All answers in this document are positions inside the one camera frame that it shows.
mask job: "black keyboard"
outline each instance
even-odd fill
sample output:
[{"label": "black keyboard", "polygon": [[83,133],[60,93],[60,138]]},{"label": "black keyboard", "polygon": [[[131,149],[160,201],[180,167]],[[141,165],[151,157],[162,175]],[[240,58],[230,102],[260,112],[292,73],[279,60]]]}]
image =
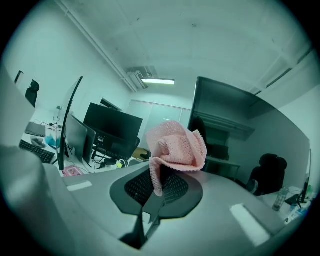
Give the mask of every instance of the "black keyboard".
[{"label": "black keyboard", "polygon": [[19,148],[34,153],[41,159],[41,162],[44,164],[50,164],[52,158],[54,158],[55,156],[55,153],[43,150],[41,147],[32,145],[24,140],[20,141]]}]

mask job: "pink box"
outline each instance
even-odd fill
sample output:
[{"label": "pink box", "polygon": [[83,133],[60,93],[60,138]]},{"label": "pink box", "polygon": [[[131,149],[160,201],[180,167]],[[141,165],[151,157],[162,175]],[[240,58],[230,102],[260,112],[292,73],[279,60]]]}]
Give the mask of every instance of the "pink box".
[{"label": "pink box", "polygon": [[63,176],[80,176],[84,173],[76,166],[68,166],[62,171]]}]

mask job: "white wall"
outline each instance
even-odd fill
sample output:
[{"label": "white wall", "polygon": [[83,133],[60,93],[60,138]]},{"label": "white wall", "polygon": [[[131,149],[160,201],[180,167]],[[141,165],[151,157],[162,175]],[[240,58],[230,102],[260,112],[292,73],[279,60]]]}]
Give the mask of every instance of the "white wall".
[{"label": "white wall", "polygon": [[14,80],[24,72],[19,90],[25,94],[31,79],[40,85],[36,110],[53,111],[80,76],[72,110],[83,120],[90,102],[103,97],[126,110],[130,91],[72,21],[52,0],[41,2],[21,23],[9,42],[3,62]]},{"label": "white wall", "polygon": [[320,189],[320,85],[279,109],[310,140],[311,173],[309,184]]}]

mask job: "curved monitor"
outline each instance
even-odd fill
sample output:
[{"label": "curved monitor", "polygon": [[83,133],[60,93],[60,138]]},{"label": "curved monitor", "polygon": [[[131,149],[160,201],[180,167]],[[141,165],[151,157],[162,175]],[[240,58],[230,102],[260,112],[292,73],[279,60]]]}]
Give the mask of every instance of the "curved monitor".
[{"label": "curved monitor", "polygon": [[205,134],[208,156],[204,171],[228,177],[243,187],[257,180],[256,196],[282,187],[303,189],[309,139],[257,95],[198,77],[189,129]]}]

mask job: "pink cloth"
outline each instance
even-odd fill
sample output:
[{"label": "pink cloth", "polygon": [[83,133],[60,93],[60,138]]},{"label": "pink cloth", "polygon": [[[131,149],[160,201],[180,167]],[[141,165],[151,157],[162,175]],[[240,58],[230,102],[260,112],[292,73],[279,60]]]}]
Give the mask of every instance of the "pink cloth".
[{"label": "pink cloth", "polygon": [[206,161],[207,148],[200,132],[184,128],[177,121],[163,122],[146,133],[151,151],[150,175],[154,193],[161,197],[160,166],[174,170],[200,171]]}]

